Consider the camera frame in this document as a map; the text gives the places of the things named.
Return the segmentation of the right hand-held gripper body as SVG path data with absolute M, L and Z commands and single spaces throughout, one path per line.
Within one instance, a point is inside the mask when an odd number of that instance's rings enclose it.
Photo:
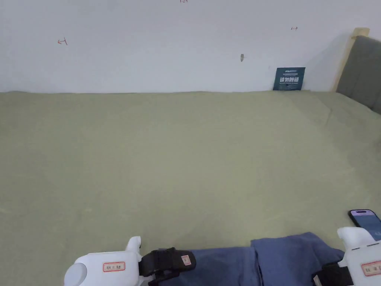
M 381 285 L 381 242 L 363 228 L 338 228 L 337 234 L 343 241 L 345 254 L 338 263 L 346 267 L 354 286 Z

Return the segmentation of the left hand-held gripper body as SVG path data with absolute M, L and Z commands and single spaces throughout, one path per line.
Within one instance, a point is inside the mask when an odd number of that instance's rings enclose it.
M 65 286 L 147 286 L 155 276 L 139 271 L 141 237 L 129 239 L 123 251 L 89 253 L 79 257 L 65 273 Z

